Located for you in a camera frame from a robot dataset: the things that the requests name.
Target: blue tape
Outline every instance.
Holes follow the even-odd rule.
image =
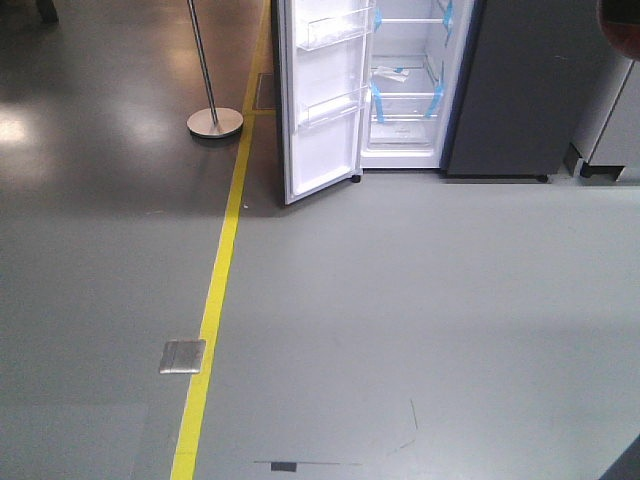
[[[445,42],[445,46],[446,46],[449,43],[449,38],[451,38],[451,33],[453,33],[453,0],[449,0],[447,9],[444,11],[442,24],[444,25],[444,28],[447,30],[447,40]]]
[[[380,89],[375,83],[371,82],[371,93],[373,94],[373,103],[376,106],[376,119],[378,123],[384,123],[384,112],[382,111],[382,96]]]
[[[377,32],[382,25],[382,12],[379,8],[376,8],[375,18],[373,20],[373,31]]]
[[[436,84],[436,89],[433,94],[433,100],[431,100],[431,105],[429,105],[429,109],[427,113],[425,113],[426,118],[433,118],[436,116],[438,112],[438,108],[440,107],[440,102],[442,102],[442,97],[444,97],[445,83],[444,83],[444,63],[442,64],[442,71],[440,72],[440,78],[438,79],[438,83]]]

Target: dark gray refrigerator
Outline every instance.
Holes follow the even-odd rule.
[[[366,169],[556,173],[609,47],[590,0],[274,0],[285,203]]]

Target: metal stanchion pole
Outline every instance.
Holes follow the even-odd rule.
[[[211,87],[211,76],[207,68],[207,59],[202,46],[202,37],[200,36],[200,26],[198,25],[198,15],[194,0],[187,0],[189,4],[189,12],[191,13],[191,24],[193,25],[193,34],[196,38],[196,47],[198,48],[198,56],[200,57],[200,67],[202,68],[202,76],[204,77],[204,86],[209,99],[209,108],[199,110],[189,117],[187,126],[194,135],[204,138],[221,138],[233,135],[242,127],[242,115],[231,108],[216,108],[213,88]]]

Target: refrigerator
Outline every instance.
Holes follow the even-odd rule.
[[[284,202],[365,169],[555,173],[606,42],[590,0],[273,0]]]
[[[640,180],[640,66],[612,51],[573,135],[567,167],[583,177]]]

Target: open refrigerator door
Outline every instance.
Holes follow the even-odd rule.
[[[373,0],[277,0],[285,203],[360,174]]]

